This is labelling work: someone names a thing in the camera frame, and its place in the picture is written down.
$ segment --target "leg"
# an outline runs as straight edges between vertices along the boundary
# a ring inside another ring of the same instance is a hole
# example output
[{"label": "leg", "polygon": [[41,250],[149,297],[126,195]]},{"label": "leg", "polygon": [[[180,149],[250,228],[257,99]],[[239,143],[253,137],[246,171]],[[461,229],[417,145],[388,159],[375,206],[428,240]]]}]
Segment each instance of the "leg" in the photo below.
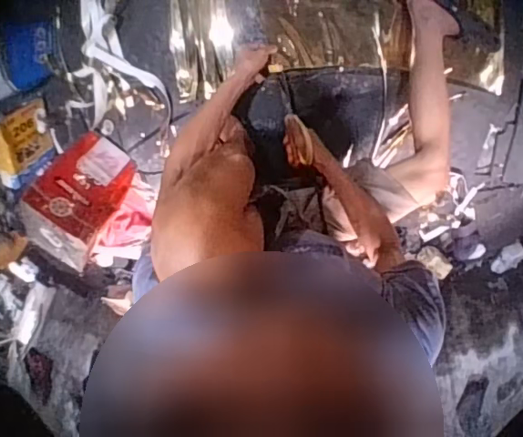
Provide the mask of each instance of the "leg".
[{"label": "leg", "polygon": [[415,33],[409,110],[415,155],[387,171],[421,205],[446,187],[450,168],[450,107],[444,75],[445,36],[458,33],[457,21],[434,0],[408,0]]},{"label": "leg", "polygon": [[263,250],[262,221],[249,205],[250,140],[237,120],[228,123],[224,143],[199,158],[157,208],[151,255],[160,280],[205,259]]}]

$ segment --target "shiny wrapping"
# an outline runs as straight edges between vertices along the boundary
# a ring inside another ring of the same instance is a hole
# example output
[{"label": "shiny wrapping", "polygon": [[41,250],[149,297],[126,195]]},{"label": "shiny wrapping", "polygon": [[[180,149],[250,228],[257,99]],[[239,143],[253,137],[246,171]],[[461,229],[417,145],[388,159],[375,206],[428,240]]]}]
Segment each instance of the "shiny wrapping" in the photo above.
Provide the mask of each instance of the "shiny wrapping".
[{"label": "shiny wrapping", "polygon": [[[489,30],[491,44],[475,39],[474,35],[447,39],[445,59],[446,67],[452,69],[450,79],[500,94],[504,82],[501,1],[455,2],[462,14],[474,17],[475,22]],[[263,42],[279,47],[272,62],[286,70],[325,66],[379,68],[382,63],[393,69],[409,68],[412,34],[404,2],[250,0],[247,15],[233,13],[236,9],[243,10],[239,3],[239,0],[170,2],[170,48],[177,62],[183,101],[209,97],[230,73],[233,49],[240,42],[251,40],[247,24],[251,10],[261,22]]]}]

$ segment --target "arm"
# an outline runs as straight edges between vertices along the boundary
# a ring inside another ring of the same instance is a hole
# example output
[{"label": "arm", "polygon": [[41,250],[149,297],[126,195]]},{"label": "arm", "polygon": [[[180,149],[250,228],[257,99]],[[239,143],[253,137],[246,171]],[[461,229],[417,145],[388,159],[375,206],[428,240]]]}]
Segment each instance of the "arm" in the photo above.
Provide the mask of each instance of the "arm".
[{"label": "arm", "polygon": [[395,228],[381,206],[343,172],[328,150],[326,152],[326,159],[317,159],[314,166],[341,201],[367,257],[376,262],[375,270],[383,273],[404,262]]},{"label": "arm", "polygon": [[211,100],[180,131],[162,175],[161,197],[202,154],[212,150],[233,107],[256,81],[274,51],[273,46],[250,46],[238,53],[233,76],[221,84]]},{"label": "arm", "polygon": [[[341,201],[358,242],[369,260],[375,264],[375,269],[383,273],[402,263],[404,257],[399,238],[381,206],[344,173],[315,132],[307,129],[304,134],[305,127],[297,117],[286,117],[285,122],[284,145],[288,161],[298,167],[301,157],[304,157],[304,160],[312,161],[316,170],[323,174]],[[308,157],[308,142],[312,143],[311,158]]]}]

